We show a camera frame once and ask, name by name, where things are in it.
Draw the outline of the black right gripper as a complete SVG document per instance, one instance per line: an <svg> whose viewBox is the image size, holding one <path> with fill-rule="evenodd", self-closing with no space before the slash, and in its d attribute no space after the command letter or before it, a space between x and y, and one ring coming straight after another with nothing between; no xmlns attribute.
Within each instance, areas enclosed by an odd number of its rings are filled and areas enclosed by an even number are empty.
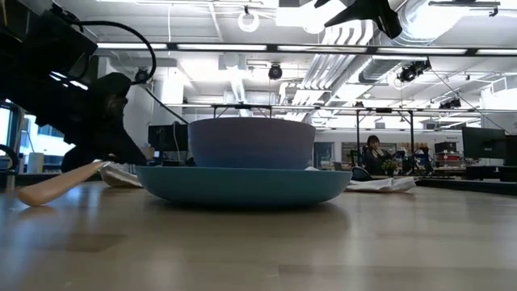
<svg viewBox="0 0 517 291"><path fill-rule="evenodd" d="M330 0L317 0L314 7L318 8ZM324 23L324 27L333 27L353 20L371 20L388 38L394 39L402 33L398 13L391 9L388 0L356 0L356 7L348 7Z"/></svg>

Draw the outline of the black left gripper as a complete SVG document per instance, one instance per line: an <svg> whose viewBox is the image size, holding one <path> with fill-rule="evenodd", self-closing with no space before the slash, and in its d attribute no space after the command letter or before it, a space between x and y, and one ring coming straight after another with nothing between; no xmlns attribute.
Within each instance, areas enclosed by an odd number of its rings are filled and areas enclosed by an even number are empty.
<svg viewBox="0 0 517 291"><path fill-rule="evenodd" d="M61 171L69 172L107 156L120 164L145 165L147 158L124 129L124 106L132 81L121 73L94 80L85 90L54 78L24 73L1 76L1 96L65 135L69 150Z"/></svg>

